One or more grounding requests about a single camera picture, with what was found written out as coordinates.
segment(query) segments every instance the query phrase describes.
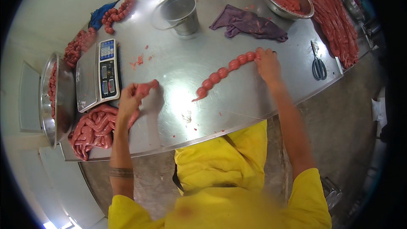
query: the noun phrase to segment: purple cloth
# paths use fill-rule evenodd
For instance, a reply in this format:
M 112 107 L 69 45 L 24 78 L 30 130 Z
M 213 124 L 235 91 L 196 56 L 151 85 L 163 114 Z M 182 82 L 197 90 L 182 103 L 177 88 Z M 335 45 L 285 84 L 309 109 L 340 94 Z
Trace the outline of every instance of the purple cloth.
M 231 5 L 226 5 L 209 28 L 215 30 L 225 26 L 227 37 L 234 37 L 244 32 L 252 34 L 257 39 L 276 39 L 280 42 L 288 39 L 287 32 L 270 20 Z

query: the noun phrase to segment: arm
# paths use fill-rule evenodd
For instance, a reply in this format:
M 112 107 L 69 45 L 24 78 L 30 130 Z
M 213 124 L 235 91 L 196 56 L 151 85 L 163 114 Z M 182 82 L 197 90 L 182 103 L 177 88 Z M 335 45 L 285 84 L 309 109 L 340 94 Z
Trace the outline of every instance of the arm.
M 315 167 L 310 141 L 298 109 L 281 79 L 277 53 L 271 49 L 257 48 L 260 58 L 255 62 L 258 72 L 269 87 L 277 105 L 284 145 L 293 167 L 293 180 L 303 171 Z
M 122 90 L 120 108 L 114 131 L 109 178 L 113 195 L 123 195 L 133 200 L 134 174 L 131 163 L 127 124 L 130 116 L 138 110 L 141 95 L 134 95 L 137 84 L 130 84 Z

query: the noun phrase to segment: wrist tattoo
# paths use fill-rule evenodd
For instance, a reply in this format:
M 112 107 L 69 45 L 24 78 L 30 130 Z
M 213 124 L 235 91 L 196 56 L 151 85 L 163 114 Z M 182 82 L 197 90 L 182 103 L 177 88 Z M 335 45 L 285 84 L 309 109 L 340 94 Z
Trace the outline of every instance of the wrist tattoo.
M 114 178 L 134 178 L 133 168 L 113 168 L 110 167 L 109 177 Z

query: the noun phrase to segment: person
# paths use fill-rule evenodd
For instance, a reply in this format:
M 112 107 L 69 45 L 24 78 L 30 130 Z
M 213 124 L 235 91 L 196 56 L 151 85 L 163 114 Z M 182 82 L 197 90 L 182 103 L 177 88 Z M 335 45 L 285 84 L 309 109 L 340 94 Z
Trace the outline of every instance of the person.
M 138 110 L 137 84 L 123 89 L 110 161 L 113 189 L 108 227 L 121 228 L 331 228 L 318 169 L 300 113 L 281 78 L 277 53 L 256 49 L 258 72 L 278 108 L 293 188 L 286 207 L 261 193 L 267 155 L 267 121 L 176 150 L 174 182 L 181 197 L 152 221 L 133 199 L 134 174 L 127 121 Z

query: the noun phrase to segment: yellow shirt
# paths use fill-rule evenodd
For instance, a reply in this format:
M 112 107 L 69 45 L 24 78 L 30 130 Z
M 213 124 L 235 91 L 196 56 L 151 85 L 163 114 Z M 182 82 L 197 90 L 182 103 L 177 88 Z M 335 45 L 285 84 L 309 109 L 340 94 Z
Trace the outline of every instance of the yellow shirt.
M 300 173 L 288 205 L 279 208 L 262 195 L 267 156 L 267 121 L 203 143 L 177 149 L 178 178 L 185 191 L 174 210 L 152 221 L 148 212 L 126 196 L 109 207 L 109 229 L 158 228 L 331 228 L 317 168 Z M 237 187 L 211 187 L 215 184 Z
M 240 187 L 209 187 L 180 197 L 173 211 L 152 221 L 148 212 L 126 196 L 109 207 L 109 229 L 131 228 L 331 228 L 317 168 L 300 173 L 286 208 Z

